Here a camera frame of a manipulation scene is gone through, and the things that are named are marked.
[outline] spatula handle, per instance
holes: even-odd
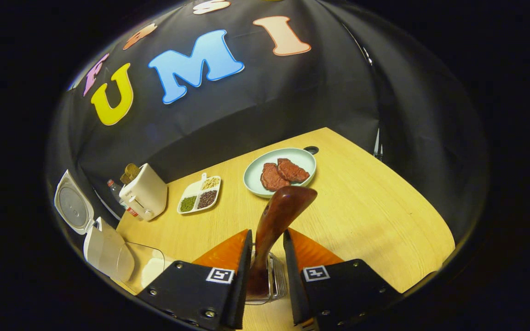
[[[273,194],[259,220],[255,235],[255,257],[249,271],[247,296],[269,293],[267,257],[282,233],[316,199],[318,193],[299,186],[282,187]]]

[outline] letter m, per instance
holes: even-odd
[[[226,30],[216,30],[197,38],[191,57],[169,50],[149,62],[149,68],[156,69],[165,90],[162,102],[173,103],[187,93],[185,86],[177,84],[175,76],[193,87],[199,87],[202,84],[204,62],[208,64],[209,81],[220,80],[244,69],[244,64],[230,54],[225,34]]]

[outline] white tray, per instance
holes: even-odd
[[[210,178],[218,178],[219,179],[219,182],[218,182],[218,185],[217,186],[214,186],[214,187],[210,187],[210,188],[207,188],[206,190],[202,190],[202,185],[204,184],[204,182]],[[200,210],[206,210],[206,209],[210,209],[212,207],[214,207],[214,205],[216,204],[216,202],[218,201],[218,195],[220,193],[220,185],[222,184],[222,178],[220,178],[220,176],[212,176],[212,177],[206,177],[206,173],[204,172],[202,174],[202,180],[200,180],[199,182],[195,182],[193,184],[190,184],[186,189],[185,191],[183,191],[183,194],[181,195],[181,199],[179,199],[179,203],[177,204],[177,212],[179,212],[179,214],[189,214],[190,212],[196,212],[196,211],[200,211]],[[204,208],[198,208],[197,205],[200,203],[200,195],[202,195],[202,193],[204,192],[209,192],[209,191],[216,191],[216,197],[214,199],[214,201],[204,207]],[[191,209],[190,211],[181,211],[181,202],[183,201],[183,199],[185,198],[189,198],[189,197],[193,197],[195,195],[196,197],[196,202],[194,203],[193,205],[193,209]]]

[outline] plastic bottle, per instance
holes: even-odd
[[[112,191],[112,195],[114,196],[114,199],[116,199],[116,201],[120,203],[120,205],[122,205],[124,209],[128,210],[128,212],[132,214],[132,216],[140,219],[136,211],[128,207],[128,205],[126,205],[126,203],[124,203],[124,200],[120,197],[120,190],[121,190],[120,186],[114,183],[113,180],[108,180],[108,186],[109,186],[109,190]]]

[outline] foam letter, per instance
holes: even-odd
[[[230,6],[230,2],[227,2],[226,0],[210,0],[195,6],[193,8],[193,13],[201,15],[203,13],[217,11],[218,9],[224,9],[228,6]]]
[[[217,81],[244,69],[244,64],[236,61],[230,54],[225,34],[226,30],[216,30],[197,38],[191,57],[175,51],[166,51],[149,62],[149,68],[156,69],[165,90],[163,103],[173,103],[187,93],[185,86],[177,84],[175,75],[193,87],[199,87],[202,84],[204,62],[208,64],[208,81]]]
[[[95,82],[95,76],[97,74],[99,74],[99,71],[101,70],[101,63],[105,61],[105,59],[107,59],[109,56],[109,53],[108,54],[105,54],[103,58],[101,58],[101,60],[99,60],[94,66],[93,68],[89,71],[89,73],[87,73],[87,80],[85,82],[85,91],[83,92],[83,96],[85,96],[87,94],[87,91],[91,88],[91,86],[93,85],[93,83]]]
[[[128,78],[127,70],[129,67],[130,63],[122,65],[111,77],[112,81],[116,81],[122,98],[115,108],[109,106],[108,97],[105,94],[105,89],[108,87],[107,83],[100,86],[91,97],[91,103],[95,106],[97,116],[99,116],[101,122],[106,126],[116,124],[122,117],[126,116],[128,110],[132,107],[134,92],[132,91],[132,84],[130,84],[130,79]]]
[[[146,27],[144,27],[142,30],[136,32],[135,35],[131,36],[130,39],[128,39],[128,41],[124,45],[124,50],[128,50],[128,48],[130,48],[130,46],[136,44],[137,41],[139,41],[139,40],[143,39],[144,37],[148,36],[151,32],[154,31],[154,29],[156,29],[156,25],[155,25],[155,23],[152,23],[152,24],[147,25]]]
[[[254,25],[259,25],[267,32],[275,42],[273,54],[284,56],[305,53],[311,50],[311,46],[296,36],[296,32],[288,25],[290,19],[285,16],[271,16],[257,19]]]

